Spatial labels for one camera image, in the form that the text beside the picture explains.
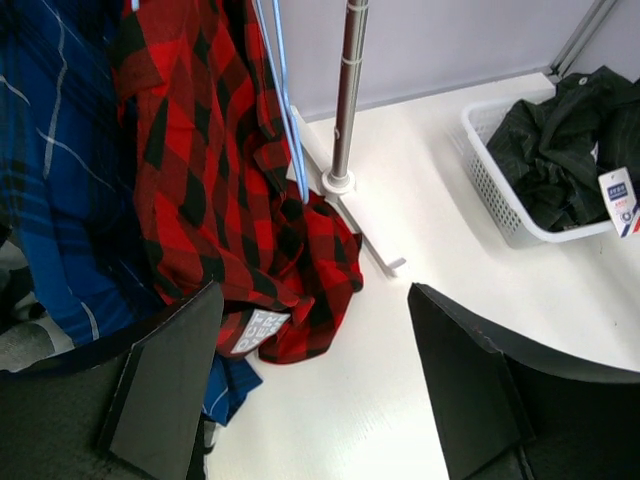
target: white plastic basket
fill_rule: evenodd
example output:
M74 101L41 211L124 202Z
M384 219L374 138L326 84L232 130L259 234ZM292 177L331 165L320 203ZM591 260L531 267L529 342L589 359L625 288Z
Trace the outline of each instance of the white plastic basket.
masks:
M567 242L613 229L611 221L557 233L541 229L531 219L485 146L518 100L524 98L540 103L553 95L553 90L531 92L517 98L474 103L462 112L462 124L469 139L469 142L465 142L463 153L465 170L502 236L512 248L526 248L544 242Z

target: clothing label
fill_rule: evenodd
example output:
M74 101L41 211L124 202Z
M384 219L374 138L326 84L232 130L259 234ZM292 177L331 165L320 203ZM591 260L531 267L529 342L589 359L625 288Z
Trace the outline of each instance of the clothing label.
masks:
M640 208L626 167L600 175L598 181L618 235L626 237L640 230Z
M244 329L240 340L231 350L232 354L245 353L253 350L271 335L275 335L289 320L291 314L268 312L266 310L254 310L251 319Z

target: plastic hanger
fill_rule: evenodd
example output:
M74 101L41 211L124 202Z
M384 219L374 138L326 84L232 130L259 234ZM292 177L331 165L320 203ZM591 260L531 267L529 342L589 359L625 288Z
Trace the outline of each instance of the plastic hanger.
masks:
M300 143L300 132L298 131L298 122L291 108L289 102L289 79L287 73L287 58L284 48L284 39L282 35L282 21L280 20L280 3L279 0L272 0L273 4L273 16L275 18L276 26L276 40L278 42L278 53L280 58L280 73L282 81L278 79L277 71L275 69L274 55L271 50L271 42L269 41L269 32L267 31L267 25L264 20L264 12L262 11L261 0L255 0L256 10L258 12L258 20L260 21L260 29L262 30L262 36L264 38L265 47L267 49L267 57L269 59L269 66L273 72L273 81L276 87L276 96L278 97L278 105L282 112L284 119L284 131L289 144L289 150L291 151L291 161L293 163L293 170L296 174L296 180L298 182L298 191L300 192L300 198L304 203L309 201L309 184L307 181L307 172L305 168L305 159L302 153L302 144Z

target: white wall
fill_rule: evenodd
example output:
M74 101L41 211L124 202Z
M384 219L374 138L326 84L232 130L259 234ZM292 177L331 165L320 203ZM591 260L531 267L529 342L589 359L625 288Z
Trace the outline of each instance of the white wall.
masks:
M592 2L370 0L360 104L546 67ZM280 3L292 99L305 116L333 112L346 0Z
M602 65L640 78L640 0L618 0L570 71L591 73Z

